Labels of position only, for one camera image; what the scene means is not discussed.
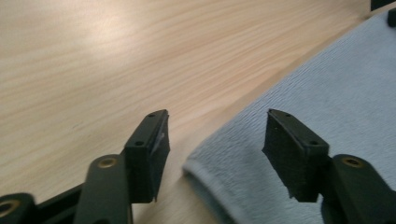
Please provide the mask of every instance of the black plastic bracket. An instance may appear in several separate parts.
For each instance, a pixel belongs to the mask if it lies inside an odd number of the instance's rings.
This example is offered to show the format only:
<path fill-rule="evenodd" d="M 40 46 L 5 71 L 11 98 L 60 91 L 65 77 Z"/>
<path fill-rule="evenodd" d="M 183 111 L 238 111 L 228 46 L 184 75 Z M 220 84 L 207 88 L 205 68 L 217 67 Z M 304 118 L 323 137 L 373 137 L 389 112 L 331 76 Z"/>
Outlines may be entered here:
<path fill-rule="evenodd" d="M 290 197 L 314 203 L 323 196 L 326 224 L 396 223 L 396 192 L 374 167 L 351 155 L 330 158 L 329 145 L 293 115 L 268 111 L 262 151 Z"/>
<path fill-rule="evenodd" d="M 86 181 L 36 205 L 32 195 L 0 197 L 0 223 L 130 224 L 131 203 L 157 198 L 168 156 L 168 112 L 147 115 L 120 155 L 92 162 Z"/>

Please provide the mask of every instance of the brass screw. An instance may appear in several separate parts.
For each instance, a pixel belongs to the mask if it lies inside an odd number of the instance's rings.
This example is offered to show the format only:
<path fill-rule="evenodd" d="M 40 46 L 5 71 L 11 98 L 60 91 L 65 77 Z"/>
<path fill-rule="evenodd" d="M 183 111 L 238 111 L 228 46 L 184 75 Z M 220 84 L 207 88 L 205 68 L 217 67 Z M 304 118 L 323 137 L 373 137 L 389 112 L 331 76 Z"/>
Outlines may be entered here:
<path fill-rule="evenodd" d="M 6 215 L 15 211 L 15 209 L 20 206 L 20 201 L 18 200 L 7 200 L 0 203 L 0 217 L 5 217 Z"/>

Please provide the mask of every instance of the folded towel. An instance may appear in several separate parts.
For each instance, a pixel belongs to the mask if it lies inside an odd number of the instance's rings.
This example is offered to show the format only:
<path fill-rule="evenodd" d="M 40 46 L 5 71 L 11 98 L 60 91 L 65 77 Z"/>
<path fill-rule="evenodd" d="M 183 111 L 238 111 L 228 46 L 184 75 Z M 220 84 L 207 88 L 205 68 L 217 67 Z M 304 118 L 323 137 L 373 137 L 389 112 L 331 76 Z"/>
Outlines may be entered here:
<path fill-rule="evenodd" d="M 220 223 L 322 223 L 321 199 L 289 199 L 262 153 L 269 108 L 317 133 L 331 157 L 367 160 L 396 189 L 396 30 L 386 20 L 372 17 L 335 41 L 188 157 L 185 175 Z"/>

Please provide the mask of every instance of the tabletop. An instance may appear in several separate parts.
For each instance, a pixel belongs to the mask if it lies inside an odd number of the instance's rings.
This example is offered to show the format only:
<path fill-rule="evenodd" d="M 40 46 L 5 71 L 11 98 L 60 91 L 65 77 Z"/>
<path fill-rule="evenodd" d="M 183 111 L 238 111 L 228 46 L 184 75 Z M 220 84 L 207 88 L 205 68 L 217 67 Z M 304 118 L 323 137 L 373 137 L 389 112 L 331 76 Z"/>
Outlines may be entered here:
<path fill-rule="evenodd" d="M 371 16 L 361 0 L 0 2 L 0 195 L 41 203 L 170 114 L 158 202 L 135 223 L 216 223 L 182 175 L 206 137 Z"/>

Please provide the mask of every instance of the screw hole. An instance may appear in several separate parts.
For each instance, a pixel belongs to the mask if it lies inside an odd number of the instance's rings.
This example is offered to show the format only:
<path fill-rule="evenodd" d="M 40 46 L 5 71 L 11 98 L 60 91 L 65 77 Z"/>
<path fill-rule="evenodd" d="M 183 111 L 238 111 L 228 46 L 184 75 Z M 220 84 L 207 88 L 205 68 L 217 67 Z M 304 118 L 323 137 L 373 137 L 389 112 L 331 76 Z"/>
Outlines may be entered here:
<path fill-rule="evenodd" d="M 351 158 L 351 157 L 343 158 L 343 163 L 348 165 L 348 166 L 355 167 L 355 168 L 363 167 L 363 163 L 360 160 L 355 159 L 355 158 Z"/>
<path fill-rule="evenodd" d="M 0 217 L 5 217 L 6 215 L 12 213 L 20 205 L 18 200 L 8 200 L 0 203 Z"/>
<path fill-rule="evenodd" d="M 104 158 L 101 161 L 99 161 L 98 166 L 100 168 L 108 168 L 112 167 L 117 163 L 117 160 L 115 158 Z"/>
<path fill-rule="evenodd" d="M 135 142 L 134 145 L 137 147 L 143 146 L 145 143 L 144 142 Z"/>

